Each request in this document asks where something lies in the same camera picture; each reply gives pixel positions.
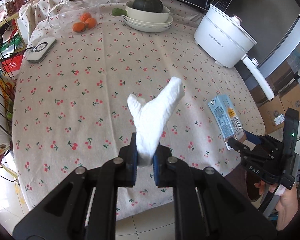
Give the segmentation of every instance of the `blue milk carton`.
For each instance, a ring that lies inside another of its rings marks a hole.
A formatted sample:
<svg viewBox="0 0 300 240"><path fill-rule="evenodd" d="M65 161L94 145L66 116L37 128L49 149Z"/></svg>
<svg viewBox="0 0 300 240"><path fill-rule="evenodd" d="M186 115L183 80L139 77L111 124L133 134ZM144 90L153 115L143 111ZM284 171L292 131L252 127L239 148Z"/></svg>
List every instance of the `blue milk carton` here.
<svg viewBox="0 0 300 240"><path fill-rule="evenodd" d="M227 149L232 149L227 143L228 139L233 137L240 140L244 136L244 131L229 96L218 95L208 105L218 123Z"/></svg>

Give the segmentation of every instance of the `white plate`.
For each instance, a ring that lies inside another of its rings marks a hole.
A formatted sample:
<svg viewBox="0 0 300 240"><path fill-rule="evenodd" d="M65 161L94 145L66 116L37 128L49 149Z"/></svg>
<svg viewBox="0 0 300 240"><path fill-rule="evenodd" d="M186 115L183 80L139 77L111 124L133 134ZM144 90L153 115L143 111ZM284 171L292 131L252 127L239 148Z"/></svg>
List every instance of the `white plate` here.
<svg viewBox="0 0 300 240"><path fill-rule="evenodd" d="M124 20L131 23L131 24L135 24L135 25L139 25L139 26L143 26L143 27L149 27L149 28L165 28L171 25L171 23L167 23L163 26L156 26L156 25L151 25L151 24L145 24L145 23L141 23L140 21L137 22L133 22L130 21L129 19L127 19L125 16L123 16Z"/></svg>
<svg viewBox="0 0 300 240"><path fill-rule="evenodd" d="M151 23L151 22L143 22L143 21L138 21L132 18L129 18L127 16L123 16L128 22L137 24L137 25L149 25L151 27L167 27L168 25L170 25L173 22L173 17L171 15L169 15L168 20L165 23Z"/></svg>
<svg viewBox="0 0 300 240"><path fill-rule="evenodd" d="M136 24L130 23L125 18L123 20L131 28L136 29L138 31L146 32L146 33L160 33L160 32L164 32L164 31L168 30L170 28L170 26L171 26L170 25L170 26L164 27L164 28L150 28L150 27L144 27L144 26L140 26L140 25L136 25Z"/></svg>

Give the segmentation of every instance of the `crumpled white towel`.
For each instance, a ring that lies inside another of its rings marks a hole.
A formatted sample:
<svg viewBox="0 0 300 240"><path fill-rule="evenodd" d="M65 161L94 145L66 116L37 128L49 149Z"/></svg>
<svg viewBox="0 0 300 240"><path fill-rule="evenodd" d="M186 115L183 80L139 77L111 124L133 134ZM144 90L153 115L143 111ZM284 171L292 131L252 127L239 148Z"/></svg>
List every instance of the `crumpled white towel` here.
<svg viewBox="0 0 300 240"><path fill-rule="evenodd" d="M129 95L127 102L137 129L138 167L150 166L168 119L185 95L180 78L172 77L157 98L146 101Z"/></svg>

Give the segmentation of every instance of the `white sticker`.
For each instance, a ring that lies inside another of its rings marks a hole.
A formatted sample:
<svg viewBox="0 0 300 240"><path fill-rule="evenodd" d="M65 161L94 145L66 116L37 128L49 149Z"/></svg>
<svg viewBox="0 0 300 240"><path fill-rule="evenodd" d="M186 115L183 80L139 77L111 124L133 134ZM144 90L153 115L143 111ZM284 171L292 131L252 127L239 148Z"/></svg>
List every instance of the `white sticker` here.
<svg viewBox="0 0 300 240"><path fill-rule="evenodd" d="M281 124L282 122L284 122L284 116L283 114L280 114L278 117L276 117L274 119L274 122L275 122L275 125L279 125Z"/></svg>

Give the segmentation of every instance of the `orange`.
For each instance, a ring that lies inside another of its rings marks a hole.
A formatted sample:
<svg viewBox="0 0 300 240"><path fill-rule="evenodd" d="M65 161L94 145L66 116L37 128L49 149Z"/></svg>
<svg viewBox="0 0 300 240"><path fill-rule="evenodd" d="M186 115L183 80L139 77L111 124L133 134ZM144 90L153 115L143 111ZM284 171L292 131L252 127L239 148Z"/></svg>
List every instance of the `orange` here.
<svg viewBox="0 0 300 240"><path fill-rule="evenodd" d="M88 18L86 19L85 24L88 29L92 29L97 25L97 20L95 18Z"/></svg>
<svg viewBox="0 0 300 240"><path fill-rule="evenodd" d="M86 29L86 25L84 23L74 23L72 25L72 30L76 33L83 32Z"/></svg>
<svg viewBox="0 0 300 240"><path fill-rule="evenodd" d="M91 14L90 13L84 13L84 14L81 15L80 21L82 21L84 23L88 18L91 18Z"/></svg>

